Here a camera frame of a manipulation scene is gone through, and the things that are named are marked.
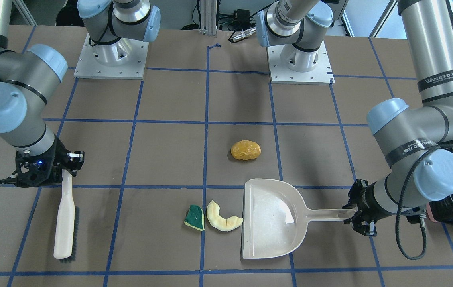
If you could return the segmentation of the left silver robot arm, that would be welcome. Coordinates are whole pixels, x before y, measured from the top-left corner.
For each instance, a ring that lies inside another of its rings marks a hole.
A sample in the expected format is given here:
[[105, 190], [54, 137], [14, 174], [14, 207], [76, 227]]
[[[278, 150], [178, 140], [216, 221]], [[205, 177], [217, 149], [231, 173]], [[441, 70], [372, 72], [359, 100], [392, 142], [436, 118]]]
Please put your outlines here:
[[447, 0], [399, 0], [423, 107], [411, 109], [392, 98], [371, 109], [367, 122], [391, 173], [368, 185], [356, 180], [347, 205], [336, 210], [298, 208], [310, 222], [342, 221], [364, 236], [376, 236], [375, 223], [401, 216], [423, 225], [425, 205], [453, 194], [453, 24]]

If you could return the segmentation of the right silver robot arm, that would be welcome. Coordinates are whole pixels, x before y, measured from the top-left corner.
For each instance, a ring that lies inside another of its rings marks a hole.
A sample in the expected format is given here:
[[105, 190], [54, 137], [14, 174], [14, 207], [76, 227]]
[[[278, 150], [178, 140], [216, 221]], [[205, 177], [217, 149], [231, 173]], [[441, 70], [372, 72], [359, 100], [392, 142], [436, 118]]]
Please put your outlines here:
[[[10, 0], [0, 0], [0, 137], [16, 150], [15, 171], [0, 184], [71, 183], [85, 154], [66, 149], [41, 116], [68, 70], [67, 61], [45, 44], [22, 54], [8, 49], [11, 8]], [[153, 42], [160, 29], [160, 9], [148, 0], [79, 0], [77, 10], [101, 64], [110, 63], [105, 49], [122, 48], [127, 39]]]

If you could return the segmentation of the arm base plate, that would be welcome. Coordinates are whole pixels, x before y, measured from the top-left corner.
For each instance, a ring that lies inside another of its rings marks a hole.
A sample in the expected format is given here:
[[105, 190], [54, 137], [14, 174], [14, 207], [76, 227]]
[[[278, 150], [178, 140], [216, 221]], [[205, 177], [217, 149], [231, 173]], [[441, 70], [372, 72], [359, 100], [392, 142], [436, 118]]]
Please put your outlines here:
[[75, 67], [76, 78], [143, 80], [148, 42], [121, 38], [111, 45], [90, 44], [86, 36]]
[[276, 84], [332, 85], [335, 78], [325, 43], [304, 52], [292, 44], [267, 47], [270, 80]]

